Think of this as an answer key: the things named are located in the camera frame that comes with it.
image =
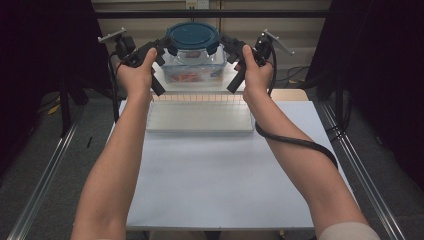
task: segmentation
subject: white wall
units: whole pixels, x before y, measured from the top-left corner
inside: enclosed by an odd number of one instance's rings
[[[181,0],[92,0],[95,10],[169,10],[185,9]],[[331,0],[209,0],[211,9],[232,10],[326,10]],[[161,19],[99,19],[103,35],[116,32],[124,27],[134,38],[137,46],[162,38],[167,28],[176,23],[190,21],[189,18]],[[219,31],[254,45],[256,38],[264,30],[279,36],[284,44],[296,51],[292,57],[278,51],[278,68],[309,65],[318,43],[324,24],[320,18],[225,18],[195,19],[209,23]]]

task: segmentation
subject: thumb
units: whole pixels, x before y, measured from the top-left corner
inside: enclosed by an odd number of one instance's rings
[[[150,48],[146,54],[146,57],[144,58],[143,67],[146,67],[150,70],[156,60],[157,54],[158,53],[155,48]]]
[[[243,57],[247,68],[258,67],[255,59],[253,58],[252,48],[249,45],[243,46]]]

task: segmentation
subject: gray floor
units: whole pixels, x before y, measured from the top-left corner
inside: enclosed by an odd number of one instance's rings
[[[285,81],[277,87],[286,86]],[[113,123],[112,105],[109,99],[88,90],[89,103],[82,108],[83,115],[68,150],[64,155],[49,185],[44,201],[38,209],[28,231],[23,232],[26,239],[68,239],[75,214],[79,193],[85,178],[97,156],[103,149]],[[331,125],[324,113],[324,104],[315,96],[315,89],[307,90],[308,97],[314,101],[325,128]],[[46,96],[51,99],[54,93]],[[81,107],[72,105],[73,116]],[[26,145],[16,157],[3,177],[0,189],[0,239],[6,239],[19,214],[27,204],[43,172],[54,153],[61,132],[60,110],[53,115],[40,114],[37,125]],[[360,112],[353,107],[350,125],[347,130],[353,146],[357,150],[367,172],[377,187],[388,209],[395,217],[404,239],[422,239],[424,236],[424,195],[397,165],[389,149],[381,146],[377,135],[367,124]],[[378,211],[364,190],[352,164],[346,157],[343,146],[333,141],[333,148],[341,162],[352,187],[358,204],[382,239],[390,239]],[[287,239],[309,239],[313,231],[289,231]],[[128,239],[144,239],[141,233],[129,233]]]

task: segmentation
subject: blue lid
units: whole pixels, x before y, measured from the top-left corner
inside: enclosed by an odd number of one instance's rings
[[[166,31],[173,42],[173,48],[181,50],[215,49],[218,47],[218,31],[209,24],[179,23]]]

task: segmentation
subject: human arm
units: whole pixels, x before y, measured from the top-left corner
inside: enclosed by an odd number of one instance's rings
[[[267,94],[272,66],[258,67],[250,47],[243,48],[247,65],[243,98],[257,124],[266,132],[312,141],[279,109]],[[267,139],[287,176],[305,198],[319,237],[324,229],[342,222],[367,221],[333,163],[323,153]]]
[[[151,49],[140,67],[119,67],[119,79],[128,92],[127,103],[88,175],[71,239],[125,239],[140,169],[151,100],[151,67],[156,55],[156,50]]]

